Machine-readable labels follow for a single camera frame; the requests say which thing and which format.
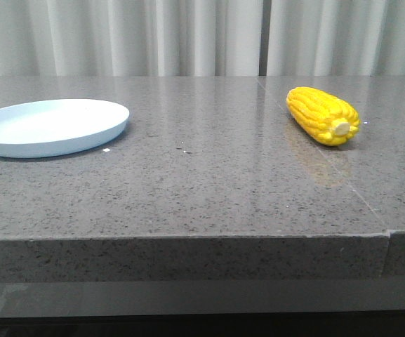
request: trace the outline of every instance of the curtain fold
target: curtain fold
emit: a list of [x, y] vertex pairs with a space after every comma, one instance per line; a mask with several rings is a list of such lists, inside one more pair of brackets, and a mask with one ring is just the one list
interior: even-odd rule
[[405, 74], [405, 0], [0, 0], [17, 74]]

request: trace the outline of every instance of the corn on the cob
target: corn on the cob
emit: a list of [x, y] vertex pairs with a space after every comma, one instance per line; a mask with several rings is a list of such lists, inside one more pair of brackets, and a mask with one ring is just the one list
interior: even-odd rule
[[286, 96], [286, 105], [299, 125], [321, 144], [343, 144], [359, 131], [359, 115], [353, 106], [322, 90], [294, 88]]

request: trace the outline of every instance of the countertop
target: countertop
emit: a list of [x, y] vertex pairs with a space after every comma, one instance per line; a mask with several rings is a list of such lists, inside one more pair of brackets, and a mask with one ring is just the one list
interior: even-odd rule
[[[315, 143], [285, 97], [355, 106]], [[366, 279], [405, 275], [405, 77], [0, 77], [0, 107], [125, 105], [100, 147], [0, 158], [0, 282]]]

